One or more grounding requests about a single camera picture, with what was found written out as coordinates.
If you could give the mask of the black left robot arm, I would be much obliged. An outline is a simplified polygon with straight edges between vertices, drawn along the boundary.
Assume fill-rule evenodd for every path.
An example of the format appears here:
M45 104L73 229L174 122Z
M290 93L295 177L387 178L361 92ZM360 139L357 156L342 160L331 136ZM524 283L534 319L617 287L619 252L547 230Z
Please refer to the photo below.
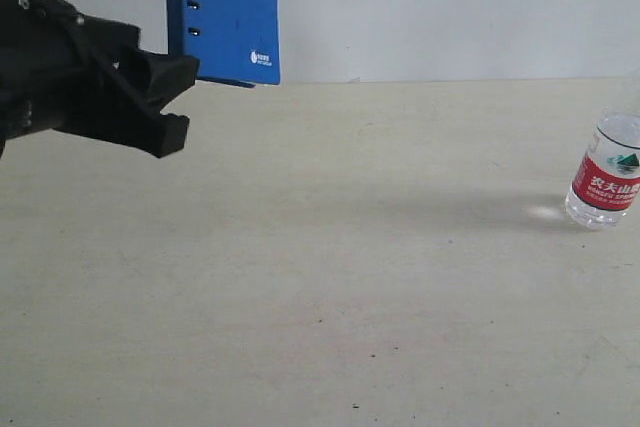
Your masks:
M66 0L1 0L1 141L55 130L156 158L182 150L188 117L162 111L199 61L143 50L140 36Z

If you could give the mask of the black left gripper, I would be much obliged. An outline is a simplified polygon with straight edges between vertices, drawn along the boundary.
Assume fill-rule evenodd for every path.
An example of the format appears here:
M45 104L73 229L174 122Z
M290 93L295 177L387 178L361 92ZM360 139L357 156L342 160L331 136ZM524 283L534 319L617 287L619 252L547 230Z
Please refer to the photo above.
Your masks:
M190 123L186 116L89 116L67 122L84 96L93 100L105 90L97 55L118 65L150 112L161 112L195 84L197 58L142 50L140 37L133 24L90 16L65 0L1 0L1 145L56 130L156 158L181 151Z

